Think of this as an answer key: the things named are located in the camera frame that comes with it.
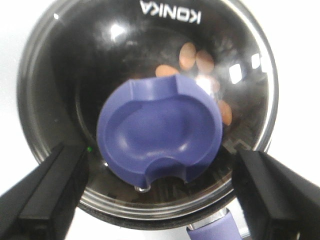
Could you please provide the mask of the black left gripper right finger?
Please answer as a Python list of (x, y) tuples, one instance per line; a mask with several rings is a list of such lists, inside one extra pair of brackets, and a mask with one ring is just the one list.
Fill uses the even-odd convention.
[(318, 240), (320, 188), (265, 152), (240, 150), (232, 185), (253, 240)]

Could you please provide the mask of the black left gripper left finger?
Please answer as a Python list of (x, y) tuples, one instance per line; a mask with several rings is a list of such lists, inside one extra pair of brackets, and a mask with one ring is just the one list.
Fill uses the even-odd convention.
[(0, 197), (0, 238), (65, 239), (88, 178), (84, 146), (55, 146), (39, 166)]

